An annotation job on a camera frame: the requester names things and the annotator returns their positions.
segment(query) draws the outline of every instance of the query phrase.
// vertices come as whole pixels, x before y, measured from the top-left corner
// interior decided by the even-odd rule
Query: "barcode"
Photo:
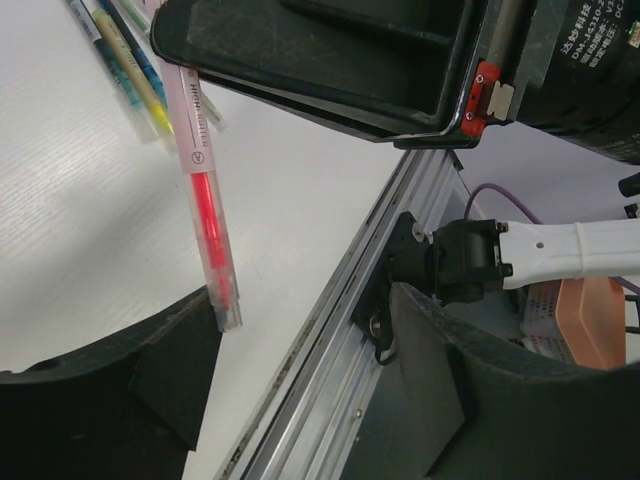
[[[84,4],[80,0],[72,0],[69,5],[76,14],[76,17],[78,17],[78,20],[80,20],[80,25],[82,25],[82,29],[87,33],[89,39],[92,42],[100,40],[102,36],[89,16],[89,13],[84,8]]]

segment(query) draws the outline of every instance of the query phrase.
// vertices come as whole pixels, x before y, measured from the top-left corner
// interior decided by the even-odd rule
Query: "white robotic arm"
[[[504,278],[505,290],[564,278],[640,274],[640,219],[503,225],[501,262],[513,269]]]

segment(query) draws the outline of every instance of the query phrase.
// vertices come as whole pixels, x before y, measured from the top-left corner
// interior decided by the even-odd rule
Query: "red pen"
[[[147,0],[149,14],[161,4],[161,0]],[[218,327],[230,331],[242,325],[242,318],[200,79],[195,70],[158,61],[180,163],[188,176],[191,215],[209,298]]]

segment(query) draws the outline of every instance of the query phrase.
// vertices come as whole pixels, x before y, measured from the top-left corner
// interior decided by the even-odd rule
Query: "yellow highlighter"
[[[144,72],[136,62],[136,59],[131,53],[131,49],[127,42],[120,34],[120,30],[116,27],[113,20],[103,10],[96,10],[93,12],[93,19],[100,31],[100,34],[104,37],[109,44],[113,53],[120,63],[120,66],[125,71],[131,83],[140,94],[142,101],[149,109],[149,113],[156,122],[156,125],[161,131],[168,132],[173,135],[173,127],[169,120],[169,114],[162,105],[162,102],[153,91],[153,87],[145,77]]]

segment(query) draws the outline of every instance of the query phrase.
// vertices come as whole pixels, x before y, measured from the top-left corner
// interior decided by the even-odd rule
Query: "pen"
[[[140,33],[142,33],[142,35],[144,35],[144,37],[149,40],[149,21],[142,16],[135,5],[131,3],[131,0],[118,0],[118,3],[124,10],[127,18],[131,20],[131,22],[136,26]],[[216,127],[216,130],[221,132],[225,128],[227,128],[227,122],[224,120],[222,114],[213,105],[211,100],[209,100],[204,94],[202,95],[202,103],[204,105],[207,118],[213,124],[213,126]]]
[[[173,128],[164,105],[162,105],[162,102],[160,102],[158,96],[153,91],[147,77],[144,76],[131,50],[129,50],[127,42],[125,42],[122,35],[120,35],[118,27],[113,23],[111,17],[102,10],[96,10],[93,13],[93,19],[98,27],[98,31],[112,48],[120,66],[129,76],[129,80],[131,80],[133,86],[136,87],[140,97],[142,97],[142,101],[147,106],[149,113],[151,113],[160,131],[173,135]]]
[[[142,50],[134,36],[131,34],[129,27],[120,16],[118,9],[113,3],[111,3],[111,0],[98,0],[98,3],[111,17],[111,20],[120,31],[120,35],[122,35],[124,41],[127,42],[127,45],[129,45],[129,49],[131,50],[133,58],[136,59],[138,65],[142,69],[142,73],[144,73],[144,76],[147,77],[147,80],[151,84],[151,88],[153,88],[153,91],[156,92],[156,95],[158,96],[162,104],[165,106],[165,108],[167,108],[167,99],[164,95],[162,81],[160,80],[160,77],[158,77],[158,74],[154,70],[153,65],[151,65],[151,62],[149,62],[149,59],[145,55],[144,51]]]
[[[98,31],[93,18],[91,18],[89,11],[84,6],[84,3],[82,3],[81,0],[67,0],[67,4],[69,5],[69,7],[71,7],[71,10],[73,10],[76,19],[78,20],[78,22],[80,22],[82,29],[89,37],[89,40],[91,40],[91,43],[93,44],[95,49],[98,51],[100,58],[107,66],[109,73],[115,80],[116,84],[120,87],[121,91],[124,93],[129,104],[136,111],[142,110],[143,104],[140,96],[138,95],[138,92],[136,92],[136,89],[131,84],[131,81],[118,64],[118,60],[116,59],[113,50],[111,50],[111,47],[109,47],[104,38],[102,38],[102,35],[100,35],[100,32]]]
[[[161,5],[147,0],[149,14]],[[218,328],[229,331],[242,325],[238,291],[231,257],[209,126],[202,110],[200,79],[195,70],[158,59],[169,102],[169,113],[182,171],[188,176],[189,199],[202,266]]]

